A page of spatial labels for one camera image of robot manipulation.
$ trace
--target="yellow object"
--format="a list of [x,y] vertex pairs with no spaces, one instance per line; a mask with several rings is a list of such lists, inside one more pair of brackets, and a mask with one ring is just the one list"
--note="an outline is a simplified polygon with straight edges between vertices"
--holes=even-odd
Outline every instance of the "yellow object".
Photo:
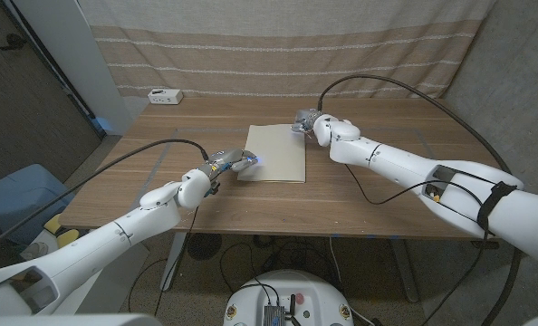
[[66,233],[61,234],[60,236],[56,238],[58,242],[58,249],[62,248],[65,245],[70,244],[71,242],[76,240],[78,236],[80,236],[80,232],[78,232],[78,230],[73,230],[73,229]]
[[46,230],[50,231],[50,232],[52,233],[52,235],[55,235],[55,233],[58,232],[58,229],[59,229],[60,227],[62,227],[62,226],[60,225],[60,222],[58,222],[58,220],[60,219],[60,215],[61,215],[61,214],[56,214],[54,217],[50,218],[50,220],[47,221],[47,222],[43,225],[43,227],[44,227]]

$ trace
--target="black strap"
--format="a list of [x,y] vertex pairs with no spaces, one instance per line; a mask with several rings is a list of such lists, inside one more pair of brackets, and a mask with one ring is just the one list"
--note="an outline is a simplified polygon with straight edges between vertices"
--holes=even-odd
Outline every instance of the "black strap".
[[483,230],[488,230],[488,216],[495,209],[496,204],[505,196],[512,193],[516,190],[516,186],[510,186],[505,184],[503,181],[497,183],[494,187],[490,189],[492,193],[480,207],[478,211],[478,218],[476,222]]

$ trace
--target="black cable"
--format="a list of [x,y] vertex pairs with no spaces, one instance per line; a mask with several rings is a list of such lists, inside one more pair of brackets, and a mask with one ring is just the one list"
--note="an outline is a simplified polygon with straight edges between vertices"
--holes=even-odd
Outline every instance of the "black cable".
[[[420,96],[424,100],[432,103],[434,106],[441,109],[443,112],[445,112],[445,114],[447,114],[454,121],[458,122],[458,124],[460,124],[468,132],[470,132],[470,134],[472,134],[478,141],[480,141],[480,143],[486,148],[486,150],[488,150],[490,155],[492,155],[493,158],[495,158],[496,163],[498,164],[498,166],[504,172],[506,172],[506,173],[508,173],[510,175],[513,174],[511,172],[511,169],[504,162],[503,158],[496,152],[496,150],[490,145],[490,143],[488,141],[486,141],[485,138],[483,138],[478,132],[476,132],[476,130],[474,130],[472,127],[470,127],[470,125],[468,125],[462,119],[458,118],[458,116],[454,112],[447,109],[444,105],[440,104],[438,101],[432,99],[431,97],[427,96],[422,91],[419,91],[419,90],[415,89],[414,87],[412,87],[410,85],[407,85],[406,83],[404,83],[402,81],[396,81],[396,80],[391,79],[389,77],[382,77],[382,76],[370,75],[370,74],[355,74],[355,75],[343,77],[343,78],[335,81],[334,83],[332,83],[330,86],[328,86],[325,89],[325,91],[323,91],[322,95],[320,96],[319,101],[317,102],[317,110],[318,111],[322,110],[323,97],[325,96],[325,94],[333,86],[339,84],[340,82],[344,82],[344,81],[347,81],[347,80],[353,79],[353,78],[366,78],[366,79],[369,78],[369,79],[376,79],[376,80],[385,81],[385,82],[391,82],[393,84],[401,86],[401,87],[403,87],[403,88],[417,94],[418,96]],[[506,303],[506,300],[508,299],[508,296],[510,295],[510,293],[511,293],[511,291],[513,289],[514,281],[516,280],[516,275],[518,274],[519,267],[521,265],[521,257],[522,257],[522,255],[523,255],[523,252],[521,252],[520,249],[515,247],[514,250],[513,250],[513,258],[511,260],[511,268],[510,268],[510,270],[508,272],[508,276],[506,277],[506,282],[504,283],[503,290],[501,291],[501,294],[499,295],[498,300],[496,301],[495,305],[493,306],[493,308],[491,309],[491,311],[488,313],[485,320],[483,321],[483,324],[482,324],[483,326],[490,325],[493,322],[493,320],[496,318],[498,313],[503,309],[503,306]]]
[[[287,245],[292,245],[292,244],[295,244],[295,245],[305,245],[306,247],[302,247],[302,248],[285,248]],[[326,254],[323,254],[322,252],[320,252],[317,248],[315,248],[314,245],[312,244],[306,244],[304,242],[300,242],[300,241],[289,241],[289,242],[286,242],[285,244],[281,245],[279,247],[279,249],[277,250],[277,252],[275,253],[275,255],[278,257],[279,259],[279,256],[281,254],[282,251],[292,251],[292,252],[295,252],[295,251],[298,251],[298,250],[304,250],[304,251],[310,251],[314,254],[316,254],[318,257],[320,257],[324,262],[325,262],[325,265],[327,267],[327,273],[329,274],[329,278],[330,278],[330,283],[333,283],[334,286],[341,292],[341,293],[344,293],[344,289],[343,289],[343,286],[342,284],[340,283],[340,278],[339,278],[339,275],[337,274],[337,269],[335,268],[335,265],[333,264],[333,262],[326,256]],[[287,264],[283,261],[281,261],[281,259],[279,259],[279,261],[284,264],[284,265],[294,265],[294,264]]]
[[158,259],[156,262],[148,265],[140,274],[136,277],[136,280],[134,280],[134,283],[132,284],[132,287],[130,288],[130,292],[128,293],[128,312],[132,312],[132,309],[130,308],[130,300],[132,297],[132,293],[134,292],[134,287],[136,286],[136,283],[139,281],[140,277],[153,265],[160,263],[160,262],[166,262],[166,259]]
[[[182,244],[182,248],[180,248],[180,253],[178,253],[177,259],[175,259],[175,262],[171,265],[170,270],[168,270],[167,277],[165,278],[165,281],[169,278],[172,271],[174,271],[174,270],[177,271],[177,270],[180,269],[180,267],[177,266],[178,259],[185,252],[185,248],[187,248],[188,237],[190,236],[190,232],[193,230],[193,226],[195,225],[195,221],[197,220],[197,213],[198,213],[198,207],[197,207],[197,209],[195,209],[195,215],[193,216],[193,222],[190,224],[190,228],[188,229],[187,237],[185,238],[185,242]],[[164,291],[160,290],[159,300],[157,301],[157,307],[154,310],[154,317],[156,317],[157,312],[159,312],[160,299],[162,299],[162,294],[163,293],[164,293]]]
[[483,321],[482,326],[489,326],[491,323],[493,323],[496,316],[498,316],[498,313],[501,311],[501,309],[503,309],[504,304],[506,303],[506,300],[508,299],[513,289],[514,280],[516,280],[516,275],[519,273],[519,266],[521,265],[522,257],[523,257],[523,252],[520,249],[515,247],[513,250],[513,260],[511,261],[511,268],[508,271],[508,276],[506,277],[506,281],[504,282],[503,290],[501,294],[498,296],[498,300],[496,301],[493,308],[490,310],[488,315],[486,315],[486,318]]
[[[259,283],[263,287],[263,290],[265,291],[265,294],[267,295],[267,301],[269,305],[271,305],[271,298],[269,297],[269,292],[267,291],[267,289],[265,289],[265,287],[261,284],[261,282],[257,280],[257,275],[256,275],[257,272],[255,271],[255,268],[253,267],[253,248],[251,248],[251,245],[246,244],[246,243],[233,244],[230,247],[228,247],[223,252],[223,254],[221,254],[221,259],[218,261],[218,264],[219,264],[219,269],[221,270],[221,276],[223,277],[223,281],[225,281],[225,284],[229,288],[229,291],[231,292],[231,294],[235,293],[235,291],[233,291],[233,288],[231,287],[231,284],[226,279],[225,272],[223,271],[223,258],[225,258],[225,254],[228,253],[229,250],[235,248],[238,245],[244,245],[247,248],[249,248],[249,257],[251,258],[250,261],[251,261],[251,271],[253,272],[253,278],[257,281],[257,283]],[[277,306],[279,306],[279,296],[277,296]]]
[[442,307],[442,305],[448,300],[450,295],[458,288],[458,286],[460,286],[460,284],[462,284],[462,282],[468,277],[468,275],[470,275],[472,273],[472,271],[475,269],[476,265],[478,264],[478,261],[480,260],[480,257],[483,255],[483,251],[485,250],[485,243],[486,243],[487,238],[488,238],[488,227],[485,230],[485,235],[483,236],[483,240],[482,240],[482,246],[478,250],[478,254],[476,255],[475,260],[472,262],[470,267],[466,270],[464,275],[462,275],[462,277],[458,280],[458,282],[456,282],[454,287],[452,287],[452,289],[450,289],[450,291],[448,291],[447,295],[445,295],[444,298],[442,298],[442,301],[440,301],[440,303],[434,309],[434,311],[432,311],[428,315],[426,320],[424,322],[422,322],[421,326],[424,326],[424,325],[426,325],[428,323],[430,318],[432,318],[432,316],[434,316],[434,314],[436,314],[436,312],[440,309],[440,307]]
[[30,220],[32,220],[34,217],[38,216],[40,213],[42,213],[44,210],[46,210],[48,207],[50,207],[51,205],[55,204],[56,202],[58,202],[60,199],[68,196],[69,194],[71,194],[72,191],[76,190],[77,188],[83,186],[86,182],[92,180],[93,178],[95,178],[96,176],[98,176],[100,173],[104,172],[105,170],[107,170],[108,168],[111,168],[112,166],[114,166],[115,164],[121,162],[122,160],[126,159],[126,158],[129,158],[135,154],[138,154],[140,153],[141,151],[143,150],[146,150],[146,149],[150,149],[152,147],[155,147],[157,145],[160,145],[160,144],[165,144],[165,143],[173,143],[173,142],[178,142],[178,143],[185,143],[185,144],[189,144],[189,145],[192,145],[192,146],[195,146],[196,148],[198,148],[201,152],[201,155],[203,156],[203,160],[204,161],[208,161],[208,155],[207,155],[207,152],[205,151],[205,149],[203,149],[200,145],[198,145],[196,142],[194,141],[190,141],[190,140],[186,140],[186,139],[162,139],[162,140],[158,140],[158,141],[155,141],[155,142],[152,142],[148,145],[145,145],[145,146],[142,146],[141,148],[138,148],[138,149],[134,149],[132,150],[130,153],[128,154],[125,154],[125,155],[122,155],[121,157],[119,158],[116,158],[114,159],[112,162],[106,164],[105,166],[97,169],[94,173],[92,173],[90,176],[88,176],[87,178],[85,178],[84,180],[80,181],[77,185],[75,185],[74,187],[71,187],[70,189],[64,191],[61,195],[59,195],[58,197],[56,197],[55,199],[53,199],[52,201],[50,201],[49,203],[45,204],[44,206],[40,207],[39,209],[35,210],[35,212],[31,213],[28,217],[24,218],[23,220],[21,220],[20,222],[16,223],[14,226],[10,227],[8,230],[6,230],[5,232],[3,232],[2,234],[0,234],[0,242],[2,242],[4,239],[6,239],[11,233],[13,233],[15,230],[17,230],[18,228],[20,228],[22,225],[26,224],[27,222],[29,222]]
[[[193,225],[195,224],[195,220],[197,219],[197,212],[198,212],[198,207],[197,209],[195,210],[195,215],[193,217],[193,222],[190,224],[190,228],[188,229],[188,232],[187,232],[187,236],[190,235],[190,232],[192,231],[193,229]],[[177,259],[175,259],[175,262],[172,264],[172,267],[170,268],[170,270],[168,270],[168,273],[167,273],[167,278],[165,278],[165,280],[168,279],[168,277],[170,276],[170,273],[173,271],[173,270],[177,270],[178,268],[174,268],[175,265],[177,264],[178,262],[178,258],[184,253],[185,251],[185,247],[186,247],[186,244],[187,244],[187,241],[185,241],[182,245],[182,248],[180,249],[180,253],[178,253],[178,256],[177,256]],[[158,259],[156,262],[148,265],[144,271],[140,272],[140,274],[136,277],[136,280],[134,280],[134,283],[132,284],[132,287],[130,288],[130,292],[128,294],[128,312],[132,312],[131,308],[130,308],[130,298],[132,297],[132,292],[134,291],[134,286],[136,285],[136,282],[139,280],[139,278],[144,274],[144,272],[146,272],[152,265],[156,264],[156,263],[160,263],[160,262],[166,262],[167,259]],[[157,316],[157,312],[159,311],[159,306],[160,306],[160,300],[162,299],[162,293],[164,291],[160,291],[160,295],[159,295],[159,299],[157,300],[157,307],[156,309],[154,310],[154,316],[156,317]]]
[[248,284],[248,285],[243,285],[241,286],[237,291],[235,291],[235,293],[243,290],[243,289],[246,289],[246,288],[249,288],[249,287],[254,287],[254,286],[263,286],[263,287],[268,287],[270,288],[271,290],[273,290],[273,292],[275,292],[275,295],[277,296],[277,298],[279,298],[279,293],[277,293],[277,290],[275,290],[275,288],[269,284],[266,284],[266,283],[255,283],[255,284]]
[[461,188],[462,190],[466,191],[468,193],[468,195],[472,196],[472,198],[475,199],[475,201],[480,205],[482,206],[483,205],[483,202],[480,201],[480,199],[470,190],[468,190],[467,188],[463,187],[463,186],[460,186],[458,185],[457,183],[454,183],[454,182],[450,182],[450,181],[443,181],[443,180],[428,180],[428,181],[423,181],[423,182],[420,182],[420,183],[417,183],[416,185],[412,186],[412,187],[408,187],[400,192],[398,192],[396,195],[390,197],[390,198],[387,198],[387,199],[384,199],[380,202],[372,202],[367,196],[366,196],[366,193],[363,191],[363,188],[361,187],[361,184],[360,184],[360,181],[358,181],[358,179],[356,178],[356,176],[353,174],[353,172],[351,171],[350,167],[347,165],[347,164],[344,164],[345,167],[348,169],[348,171],[350,171],[351,173],[351,176],[353,177],[354,180],[356,180],[356,183],[358,184],[358,187],[360,187],[360,190],[361,190],[361,193],[363,194],[363,197],[366,198],[366,200],[370,203],[370,204],[373,204],[373,205],[382,205],[382,204],[386,204],[388,203],[390,200],[396,198],[396,197],[399,197],[401,195],[404,195],[406,194],[407,192],[409,192],[410,190],[414,189],[415,187],[420,187],[420,186],[424,186],[424,185],[427,185],[427,184],[432,184],[432,183],[445,183],[445,184],[448,184],[448,185],[452,185],[452,186],[455,186],[455,187],[459,187]]

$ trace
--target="blue chair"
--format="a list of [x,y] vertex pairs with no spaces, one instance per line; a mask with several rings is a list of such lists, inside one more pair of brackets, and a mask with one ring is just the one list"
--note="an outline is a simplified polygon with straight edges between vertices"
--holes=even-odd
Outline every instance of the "blue chair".
[[[22,168],[0,180],[0,228],[5,232],[39,207],[66,191],[66,186],[39,164]],[[48,207],[8,237],[20,244],[30,244],[43,230],[43,225],[70,204],[70,194]]]

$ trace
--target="cardboard sheet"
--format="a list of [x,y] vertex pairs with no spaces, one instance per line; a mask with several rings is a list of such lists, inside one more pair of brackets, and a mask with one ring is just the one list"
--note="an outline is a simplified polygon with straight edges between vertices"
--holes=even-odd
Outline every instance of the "cardboard sheet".
[[239,172],[238,180],[305,182],[305,137],[290,124],[250,126],[245,149],[259,163]]

